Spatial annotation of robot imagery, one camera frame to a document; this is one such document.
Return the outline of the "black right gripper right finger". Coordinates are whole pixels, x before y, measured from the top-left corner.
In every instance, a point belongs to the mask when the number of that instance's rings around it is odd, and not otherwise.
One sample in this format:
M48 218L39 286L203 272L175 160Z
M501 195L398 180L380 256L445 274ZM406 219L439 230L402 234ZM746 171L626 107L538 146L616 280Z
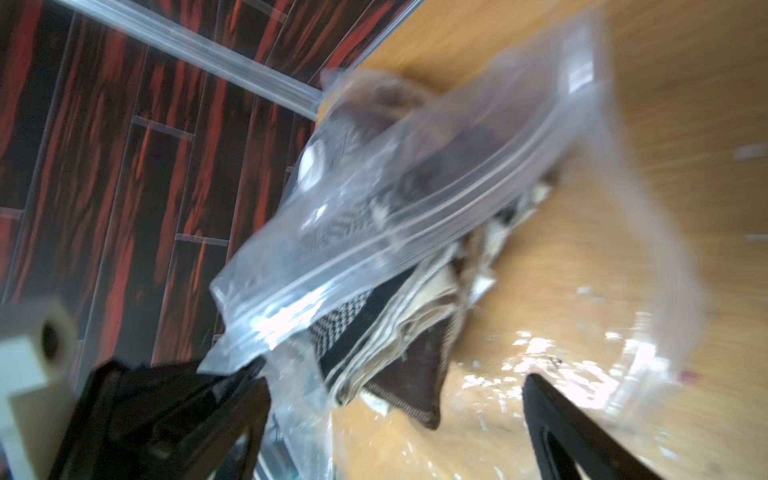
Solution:
M522 389L524 418L543 479L657 479L539 374Z

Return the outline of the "black white herringbone scarf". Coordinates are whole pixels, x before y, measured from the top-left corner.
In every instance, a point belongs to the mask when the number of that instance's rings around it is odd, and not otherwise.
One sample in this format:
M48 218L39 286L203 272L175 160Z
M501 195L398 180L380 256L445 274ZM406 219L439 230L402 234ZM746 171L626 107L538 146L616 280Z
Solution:
M357 162L358 152L394 122L391 116L370 113L355 106L342 106L327 114L302 151L286 184L283 199L303 194L337 168ZM380 201L358 203L343 214L333 215L334 223L320 235L320 239L348 237L352 231L382 220L385 210ZM406 270L336 306L314 323L309 331L318 359L326 362L344 357L378 320L390 299L407 288L407 281L414 273L413 268Z

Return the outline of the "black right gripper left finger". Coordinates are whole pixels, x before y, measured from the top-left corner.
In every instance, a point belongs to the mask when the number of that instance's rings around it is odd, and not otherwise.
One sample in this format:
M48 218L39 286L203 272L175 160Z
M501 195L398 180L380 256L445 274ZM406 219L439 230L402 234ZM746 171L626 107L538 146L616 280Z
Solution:
M89 375L50 473L53 479L251 479L271 397L258 358L228 376L198 362Z

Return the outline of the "clear plastic vacuum bag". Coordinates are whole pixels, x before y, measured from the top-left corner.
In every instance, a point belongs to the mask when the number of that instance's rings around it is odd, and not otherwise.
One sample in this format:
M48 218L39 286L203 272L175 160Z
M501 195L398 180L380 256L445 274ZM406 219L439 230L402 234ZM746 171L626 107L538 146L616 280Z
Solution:
M680 238L630 168L603 16L548 28L442 95L389 72L342 73L325 117L342 106L395 122L357 162L283 199L215 277L225 331L200 371L264 359L270 422L302 479L542 478L523 410L530 374L629 451L702 315ZM309 328L539 181L550 196L513 230L463 321L439 427L368 392L336 405ZM333 215L374 200L382 220L320 239Z

